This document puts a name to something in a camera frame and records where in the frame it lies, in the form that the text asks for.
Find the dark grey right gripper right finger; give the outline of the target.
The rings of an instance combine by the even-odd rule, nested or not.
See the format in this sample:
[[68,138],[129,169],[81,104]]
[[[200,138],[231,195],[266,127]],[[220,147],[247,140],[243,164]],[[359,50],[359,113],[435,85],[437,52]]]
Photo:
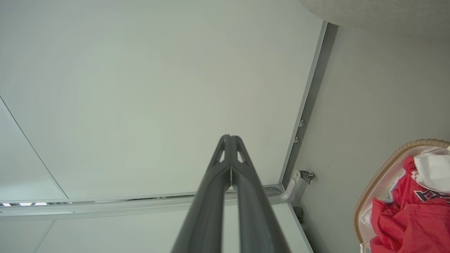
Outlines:
[[231,136],[231,177],[238,199],[241,253],[289,253],[290,248],[239,136]]

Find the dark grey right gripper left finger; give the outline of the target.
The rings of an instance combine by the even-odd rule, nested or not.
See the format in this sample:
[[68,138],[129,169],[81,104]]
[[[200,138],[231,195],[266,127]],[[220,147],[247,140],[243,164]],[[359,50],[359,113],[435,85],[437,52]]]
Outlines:
[[172,253],[222,251],[224,197],[231,186],[230,139],[230,135],[219,139]]

